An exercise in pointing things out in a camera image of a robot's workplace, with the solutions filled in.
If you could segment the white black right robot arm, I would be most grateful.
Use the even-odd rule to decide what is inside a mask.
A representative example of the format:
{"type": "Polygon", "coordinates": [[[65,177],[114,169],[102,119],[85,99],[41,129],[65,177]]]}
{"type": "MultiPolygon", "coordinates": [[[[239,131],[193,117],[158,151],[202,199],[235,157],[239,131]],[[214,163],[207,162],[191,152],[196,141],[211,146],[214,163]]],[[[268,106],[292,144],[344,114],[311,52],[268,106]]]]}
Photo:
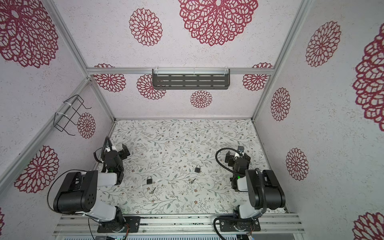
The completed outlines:
{"type": "Polygon", "coordinates": [[[233,211],[233,228],[237,231],[251,229],[267,210],[283,208],[285,194],[272,170],[250,169],[251,158],[239,150],[226,153],[225,163],[231,167],[231,187],[236,192],[247,193],[249,200],[233,211]]]}

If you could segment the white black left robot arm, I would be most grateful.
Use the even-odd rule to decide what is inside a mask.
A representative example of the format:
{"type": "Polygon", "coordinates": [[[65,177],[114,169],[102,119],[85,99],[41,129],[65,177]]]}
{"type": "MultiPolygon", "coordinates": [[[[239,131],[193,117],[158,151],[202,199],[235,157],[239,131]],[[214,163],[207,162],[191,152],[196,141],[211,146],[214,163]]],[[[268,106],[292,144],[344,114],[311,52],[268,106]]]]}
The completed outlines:
{"type": "Polygon", "coordinates": [[[99,187],[121,184],[124,178],[123,160],[128,156],[128,150],[111,150],[104,153],[101,172],[76,170],[67,173],[54,198],[53,211],[59,214],[84,215],[98,222],[108,233],[122,232],[127,227],[122,210],[97,199],[97,190],[99,187]]]}

